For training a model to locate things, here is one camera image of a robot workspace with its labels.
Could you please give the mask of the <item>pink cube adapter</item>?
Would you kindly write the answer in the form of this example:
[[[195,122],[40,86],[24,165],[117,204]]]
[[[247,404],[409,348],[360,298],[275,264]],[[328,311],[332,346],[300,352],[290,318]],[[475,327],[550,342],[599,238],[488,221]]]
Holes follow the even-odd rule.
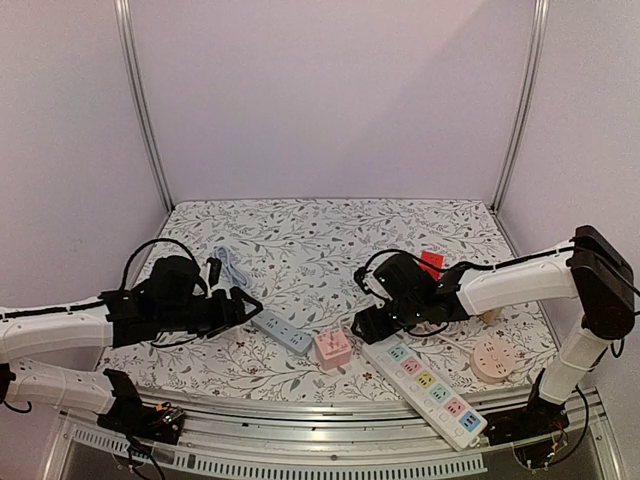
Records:
[[[352,346],[344,330],[324,330],[314,337],[314,351],[323,370],[332,370],[350,362]]]

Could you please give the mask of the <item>blue power strip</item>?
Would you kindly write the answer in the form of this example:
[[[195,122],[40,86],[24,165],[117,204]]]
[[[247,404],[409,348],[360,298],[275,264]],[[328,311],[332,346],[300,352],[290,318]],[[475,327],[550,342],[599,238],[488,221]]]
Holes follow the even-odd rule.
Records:
[[[251,319],[252,325],[289,352],[303,356],[312,346],[312,337],[275,315],[263,311]]]

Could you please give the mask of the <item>red cube socket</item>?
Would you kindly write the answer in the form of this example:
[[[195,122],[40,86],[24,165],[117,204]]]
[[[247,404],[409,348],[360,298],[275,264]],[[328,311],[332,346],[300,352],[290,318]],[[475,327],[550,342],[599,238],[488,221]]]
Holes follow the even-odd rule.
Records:
[[[438,280],[443,271],[444,257],[440,254],[423,251],[421,253],[420,267],[432,278]]]

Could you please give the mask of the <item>beige cube adapter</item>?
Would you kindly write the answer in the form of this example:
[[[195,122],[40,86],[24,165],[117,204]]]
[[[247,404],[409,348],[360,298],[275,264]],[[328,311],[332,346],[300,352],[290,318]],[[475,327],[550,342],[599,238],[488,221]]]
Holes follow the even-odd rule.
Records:
[[[498,308],[483,312],[482,314],[478,315],[478,319],[484,322],[486,325],[493,326],[498,322],[501,311],[502,309]]]

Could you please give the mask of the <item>round pink socket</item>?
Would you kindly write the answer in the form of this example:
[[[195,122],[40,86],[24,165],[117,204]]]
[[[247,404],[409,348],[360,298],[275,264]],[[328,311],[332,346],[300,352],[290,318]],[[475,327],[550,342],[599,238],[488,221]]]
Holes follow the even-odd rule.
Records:
[[[514,372],[515,364],[513,347],[500,338],[481,337],[470,355],[472,372],[489,384],[506,380]]]

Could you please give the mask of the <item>white long power strip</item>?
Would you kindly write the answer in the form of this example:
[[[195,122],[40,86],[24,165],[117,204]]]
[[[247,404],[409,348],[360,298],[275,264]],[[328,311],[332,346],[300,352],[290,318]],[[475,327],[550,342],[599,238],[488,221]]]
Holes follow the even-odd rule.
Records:
[[[361,347],[362,356],[457,451],[473,448],[487,420],[396,336]]]

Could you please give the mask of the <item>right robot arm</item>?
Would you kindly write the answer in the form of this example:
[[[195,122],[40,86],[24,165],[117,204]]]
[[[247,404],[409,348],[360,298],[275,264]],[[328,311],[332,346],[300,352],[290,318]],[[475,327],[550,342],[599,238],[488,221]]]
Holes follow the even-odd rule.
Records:
[[[407,403],[454,449],[481,434],[515,441],[568,425],[565,403],[612,342],[634,328],[631,265],[592,226],[549,250],[494,265],[460,262],[431,276],[433,265],[398,249],[373,276],[386,291],[380,307],[358,312],[352,333],[362,353]],[[400,340],[427,322],[449,326],[490,311],[547,299],[577,298],[583,310],[559,354],[536,378],[525,406],[486,420]]]

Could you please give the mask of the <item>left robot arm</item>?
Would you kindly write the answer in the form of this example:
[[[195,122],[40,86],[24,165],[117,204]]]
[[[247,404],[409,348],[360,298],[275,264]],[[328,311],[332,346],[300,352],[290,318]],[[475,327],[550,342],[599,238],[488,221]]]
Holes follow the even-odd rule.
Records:
[[[80,409],[100,427],[125,435],[176,443],[184,411],[168,401],[143,403],[123,371],[89,372],[38,362],[35,355],[77,347],[117,349],[151,342],[164,333],[189,340],[212,338],[261,313],[243,288],[217,286],[221,262],[199,264],[185,250],[156,260],[134,287],[122,283],[84,301],[1,311],[1,402],[24,413],[35,403]]]

